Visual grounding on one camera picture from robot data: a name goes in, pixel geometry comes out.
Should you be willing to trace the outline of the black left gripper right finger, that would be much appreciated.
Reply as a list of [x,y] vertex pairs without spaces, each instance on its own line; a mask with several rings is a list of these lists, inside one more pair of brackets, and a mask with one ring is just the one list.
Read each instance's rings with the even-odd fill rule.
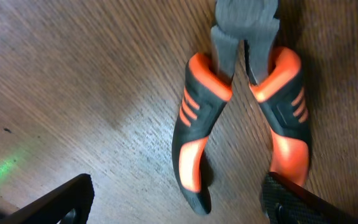
[[262,182],[260,194],[262,212],[270,223],[356,223],[358,218],[343,212],[303,187],[268,172]]

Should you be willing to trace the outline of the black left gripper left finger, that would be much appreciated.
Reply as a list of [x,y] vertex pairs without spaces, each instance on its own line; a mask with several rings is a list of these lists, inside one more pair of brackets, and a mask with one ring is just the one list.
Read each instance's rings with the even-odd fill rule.
[[86,224],[94,199],[89,174],[80,174],[22,209],[0,224]]

